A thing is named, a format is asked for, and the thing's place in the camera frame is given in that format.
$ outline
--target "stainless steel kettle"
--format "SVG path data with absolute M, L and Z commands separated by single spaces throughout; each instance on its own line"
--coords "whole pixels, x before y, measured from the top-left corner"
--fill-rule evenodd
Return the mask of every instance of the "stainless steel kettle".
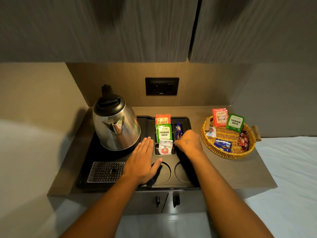
M 93 123 L 100 143 L 109 150 L 132 148 L 141 136 L 141 128 L 132 108 L 113 94 L 110 85 L 101 88 L 102 97 L 93 106 Z

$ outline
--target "green tea packet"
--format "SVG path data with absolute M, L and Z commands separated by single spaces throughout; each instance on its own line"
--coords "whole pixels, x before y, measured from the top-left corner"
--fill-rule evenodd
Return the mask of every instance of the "green tea packet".
M 243 128 L 243 124 L 244 117 L 236 114 L 230 114 L 226 124 L 226 128 L 240 133 Z
M 156 124 L 156 138 L 157 142 L 162 140 L 173 140 L 172 138 L 172 126 L 170 123 Z

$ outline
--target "forearm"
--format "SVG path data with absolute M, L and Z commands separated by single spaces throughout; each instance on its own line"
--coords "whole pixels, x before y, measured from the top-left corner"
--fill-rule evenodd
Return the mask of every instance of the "forearm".
M 114 237 L 136 187 L 136 180 L 122 175 L 61 237 Z
M 221 237 L 273 237 L 204 152 L 188 156 L 197 174 L 212 221 Z

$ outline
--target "yellow basket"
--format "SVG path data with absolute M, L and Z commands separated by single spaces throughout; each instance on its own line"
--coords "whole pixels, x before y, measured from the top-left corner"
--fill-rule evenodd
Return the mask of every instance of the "yellow basket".
M 210 119 L 210 127 L 213 127 L 214 123 L 213 123 L 212 116 L 207 118 L 206 121 L 209 119 Z M 227 129 L 226 127 L 216 127 L 216 138 L 217 139 L 232 142 L 231 153 L 228 153 L 226 151 L 223 151 L 220 148 L 217 148 L 214 145 L 214 142 L 216 142 L 216 138 L 209 137 L 206 135 L 206 132 L 205 132 L 206 121 L 204 122 L 204 124 L 201 128 L 201 136 L 203 138 L 205 145 L 212 152 L 219 155 L 220 157 L 223 157 L 226 159 L 232 159 L 232 160 L 241 159 L 241 158 L 247 156 L 248 154 L 250 154 L 254 150 L 257 141 L 261 141 L 261 137 L 260 137 L 259 130 L 258 130 L 257 126 L 252 126 L 254 133 L 255 133 L 254 134 L 248 125 L 243 124 L 243 129 L 246 130 L 247 134 L 249 135 L 249 150 L 244 152 L 244 151 L 242 151 L 241 146 L 238 144 L 238 141 L 239 141 L 239 133 L 238 132 Z

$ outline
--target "wooden handle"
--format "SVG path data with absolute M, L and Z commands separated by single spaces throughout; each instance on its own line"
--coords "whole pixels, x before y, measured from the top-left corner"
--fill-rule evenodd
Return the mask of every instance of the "wooden handle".
M 254 125 L 254 126 L 252 126 L 252 128 L 253 128 L 253 132 L 254 132 L 254 136 L 256 138 L 256 141 L 257 142 L 262 141 L 258 127 L 256 125 Z
M 210 118 L 206 118 L 205 132 L 209 132 Z

